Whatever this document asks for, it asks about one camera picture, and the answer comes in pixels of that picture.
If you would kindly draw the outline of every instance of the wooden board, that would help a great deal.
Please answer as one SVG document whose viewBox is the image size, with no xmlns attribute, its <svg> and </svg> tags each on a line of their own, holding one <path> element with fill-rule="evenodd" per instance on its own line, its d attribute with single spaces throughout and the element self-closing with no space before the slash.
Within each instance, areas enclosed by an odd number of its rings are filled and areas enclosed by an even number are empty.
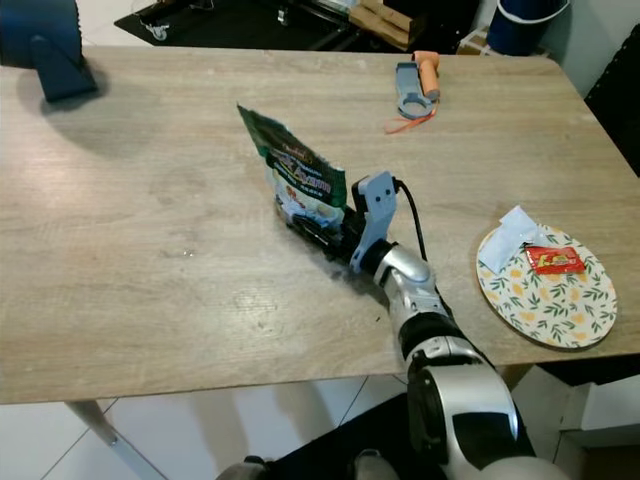
<svg viewBox="0 0 640 480">
<path fill-rule="evenodd" d="M 349 10 L 349 21 L 363 30 L 373 32 L 385 42 L 400 50 L 406 51 L 413 40 L 410 38 L 408 30 L 402 30 L 393 23 L 386 21 L 364 5 L 356 5 Z"/>
<path fill-rule="evenodd" d="M 104 95 L 56 106 L 4 68 L 0 402 L 78 400 L 402 371 L 380 295 L 289 231 L 236 102 L 351 182 L 383 169 L 420 210 L 438 286 L 497 365 L 640 351 L 638 180 L 545 59 L 442 57 L 435 119 L 385 135 L 408 55 L 87 48 Z M 619 298 L 579 353 L 485 302 L 478 244 L 520 204 L 579 238 Z M 391 239 L 416 248 L 406 201 Z"/>
<path fill-rule="evenodd" d="M 382 3 L 382 0 L 360 0 L 359 4 L 366 7 L 368 10 L 371 10 L 383 20 L 386 20 L 401 30 L 408 32 L 410 37 L 414 37 L 420 33 L 417 29 L 424 29 L 426 15 L 422 15 L 417 18 L 408 17 L 393 8 L 387 7 Z"/>
</svg>

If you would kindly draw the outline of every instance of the cardboard box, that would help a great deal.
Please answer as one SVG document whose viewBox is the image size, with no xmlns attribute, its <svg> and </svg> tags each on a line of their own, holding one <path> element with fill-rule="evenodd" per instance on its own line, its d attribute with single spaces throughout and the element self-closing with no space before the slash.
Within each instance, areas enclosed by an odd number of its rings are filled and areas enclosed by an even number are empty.
<svg viewBox="0 0 640 480">
<path fill-rule="evenodd" d="M 382 0 L 360 0 L 350 10 L 349 20 L 401 50 L 408 50 L 427 24 L 426 15 L 408 17 L 384 5 Z"/>
<path fill-rule="evenodd" d="M 489 27 L 482 27 L 472 31 L 469 35 L 460 40 L 458 45 L 457 55 L 499 55 L 502 53 L 496 52 L 487 43 L 487 33 Z M 536 57 L 548 57 L 549 50 L 542 47 L 536 48 L 536 51 L 532 56 Z"/>
</svg>

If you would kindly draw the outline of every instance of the snack bag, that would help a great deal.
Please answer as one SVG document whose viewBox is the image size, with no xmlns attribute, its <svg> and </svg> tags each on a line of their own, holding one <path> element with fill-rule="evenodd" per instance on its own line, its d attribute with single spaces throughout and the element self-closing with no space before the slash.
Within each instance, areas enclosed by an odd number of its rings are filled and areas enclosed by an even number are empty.
<svg viewBox="0 0 640 480">
<path fill-rule="evenodd" d="M 240 105 L 238 110 L 266 160 L 267 179 L 287 222 L 301 215 L 338 230 L 347 205 L 344 170 L 332 167 L 281 123 Z"/>
<path fill-rule="evenodd" d="M 580 273 L 584 263 L 573 247 L 525 247 L 531 267 L 538 275 Z"/>
</svg>

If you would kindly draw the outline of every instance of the orange handle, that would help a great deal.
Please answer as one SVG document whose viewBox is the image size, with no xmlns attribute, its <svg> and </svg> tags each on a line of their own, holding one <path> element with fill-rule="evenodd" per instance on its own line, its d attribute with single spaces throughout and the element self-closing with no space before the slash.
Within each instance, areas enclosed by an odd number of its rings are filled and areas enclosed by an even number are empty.
<svg viewBox="0 0 640 480">
<path fill-rule="evenodd" d="M 429 100 L 437 101 L 440 98 L 437 74 L 440 55 L 436 52 L 416 51 L 413 54 L 413 60 L 418 64 L 418 69 L 420 70 L 422 93 Z"/>
</svg>

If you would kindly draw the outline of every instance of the silver robot arm segment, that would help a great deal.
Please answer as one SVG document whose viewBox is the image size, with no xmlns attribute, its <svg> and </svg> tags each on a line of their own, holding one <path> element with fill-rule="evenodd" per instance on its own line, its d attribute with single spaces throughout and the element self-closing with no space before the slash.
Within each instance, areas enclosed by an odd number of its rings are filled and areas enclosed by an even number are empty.
<svg viewBox="0 0 640 480">
<path fill-rule="evenodd" d="M 503 478 L 486 476 L 501 469 L 522 475 L 504 478 L 566 478 L 535 458 L 507 386 L 455 324 L 427 262 L 383 240 L 367 253 L 363 265 L 388 297 L 407 365 L 416 451 L 451 479 Z"/>
</svg>

